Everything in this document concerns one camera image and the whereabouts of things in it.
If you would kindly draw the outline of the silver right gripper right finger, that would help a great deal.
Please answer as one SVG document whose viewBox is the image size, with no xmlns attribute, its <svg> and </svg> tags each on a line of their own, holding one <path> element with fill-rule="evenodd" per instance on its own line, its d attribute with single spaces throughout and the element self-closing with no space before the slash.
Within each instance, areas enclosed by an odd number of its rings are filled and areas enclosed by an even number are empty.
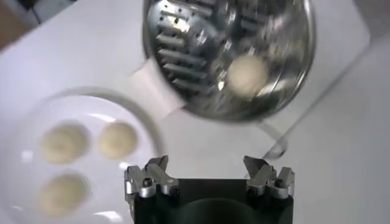
<svg viewBox="0 0 390 224">
<path fill-rule="evenodd" d="M 264 159 L 245 156 L 244 165 L 250 178 L 246 181 L 248 191 L 256 197 L 270 194 L 273 198 L 294 196 L 295 173 L 290 167 L 282 167 L 277 172 Z"/>
</svg>

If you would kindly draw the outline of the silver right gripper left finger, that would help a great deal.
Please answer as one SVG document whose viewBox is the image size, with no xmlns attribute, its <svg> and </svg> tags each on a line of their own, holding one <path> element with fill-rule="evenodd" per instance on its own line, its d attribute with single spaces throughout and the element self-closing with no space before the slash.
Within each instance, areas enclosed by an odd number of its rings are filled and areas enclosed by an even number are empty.
<svg viewBox="0 0 390 224">
<path fill-rule="evenodd" d="M 165 172 L 168 161 L 164 155 L 150 159 L 142 169 L 129 166 L 124 171 L 125 198 L 151 198 L 158 193 L 157 188 L 164 195 L 179 195 L 179 180 Z"/>
</svg>

